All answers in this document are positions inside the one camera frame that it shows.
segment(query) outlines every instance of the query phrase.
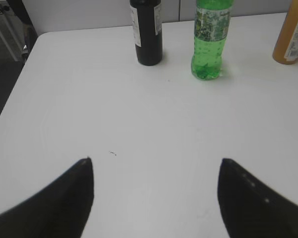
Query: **white table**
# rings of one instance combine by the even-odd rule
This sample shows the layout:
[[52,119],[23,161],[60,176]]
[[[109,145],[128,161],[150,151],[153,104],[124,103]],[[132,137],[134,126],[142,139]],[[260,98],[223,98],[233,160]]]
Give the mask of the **white table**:
[[208,82],[190,73],[193,22],[163,25],[153,67],[131,27],[42,35],[0,117],[0,213],[86,156],[83,238],[227,238],[223,157],[298,204],[298,63],[271,57],[284,18],[233,18],[224,76]]

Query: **bottle bottom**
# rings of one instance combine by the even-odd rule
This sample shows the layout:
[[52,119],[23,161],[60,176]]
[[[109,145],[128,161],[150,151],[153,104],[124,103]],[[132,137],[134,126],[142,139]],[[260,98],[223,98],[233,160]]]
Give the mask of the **bottle bottom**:
[[222,51],[225,39],[206,42],[194,38],[194,55],[191,61],[191,72],[200,80],[212,80],[219,77],[222,64]]
[[205,64],[203,66],[194,65],[194,59],[192,59],[191,63],[191,72],[192,74],[200,80],[213,80],[219,77],[221,72],[221,65],[209,66]]

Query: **yellow bottle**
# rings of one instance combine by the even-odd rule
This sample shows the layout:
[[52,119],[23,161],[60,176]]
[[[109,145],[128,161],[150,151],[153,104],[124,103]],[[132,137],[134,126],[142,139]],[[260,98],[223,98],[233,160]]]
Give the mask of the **yellow bottle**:
[[282,64],[298,61],[298,0],[293,0],[277,40],[273,58]]

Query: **green plastic bottle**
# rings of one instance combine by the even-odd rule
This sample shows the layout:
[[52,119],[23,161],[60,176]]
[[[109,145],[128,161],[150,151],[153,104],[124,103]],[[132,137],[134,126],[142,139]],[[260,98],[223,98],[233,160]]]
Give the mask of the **green plastic bottle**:
[[197,0],[191,71],[198,79],[211,80],[220,74],[233,1]]

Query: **dark glass bottle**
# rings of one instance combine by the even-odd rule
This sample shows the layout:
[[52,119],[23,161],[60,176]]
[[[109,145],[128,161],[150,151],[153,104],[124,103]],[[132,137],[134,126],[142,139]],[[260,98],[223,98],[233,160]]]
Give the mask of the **dark glass bottle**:
[[130,0],[139,63],[155,65],[162,59],[161,0]]

